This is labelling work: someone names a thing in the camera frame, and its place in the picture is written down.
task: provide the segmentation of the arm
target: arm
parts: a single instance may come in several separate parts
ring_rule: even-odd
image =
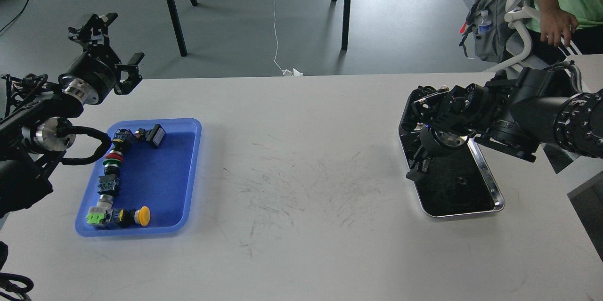
[[[560,9],[558,0],[536,0],[540,9],[540,40],[549,45],[560,46],[562,37],[569,46],[571,34],[576,31],[576,17]]]

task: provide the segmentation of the water bottle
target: water bottle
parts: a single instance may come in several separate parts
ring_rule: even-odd
[[[480,16],[480,22],[478,22],[478,33],[480,35],[486,33],[490,28],[492,28],[492,18],[490,17],[489,12],[484,10]]]

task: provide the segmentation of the white cable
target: white cable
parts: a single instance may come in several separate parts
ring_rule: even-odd
[[[280,69],[281,74],[284,74],[284,70],[276,62],[276,56],[278,55],[278,36],[276,35],[276,0],[274,0],[274,39],[276,39],[276,51],[274,52],[274,64]]]

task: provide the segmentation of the yellow push button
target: yellow push button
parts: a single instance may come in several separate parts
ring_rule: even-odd
[[[143,227],[146,227],[151,221],[151,211],[147,206],[142,206],[139,210],[136,211],[134,215],[134,221],[140,224]]]

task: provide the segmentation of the person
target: person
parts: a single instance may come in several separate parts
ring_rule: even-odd
[[[532,52],[552,64],[565,59],[558,48],[570,41],[582,54],[603,54],[603,0],[535,0],[540,22],[530,20]]]

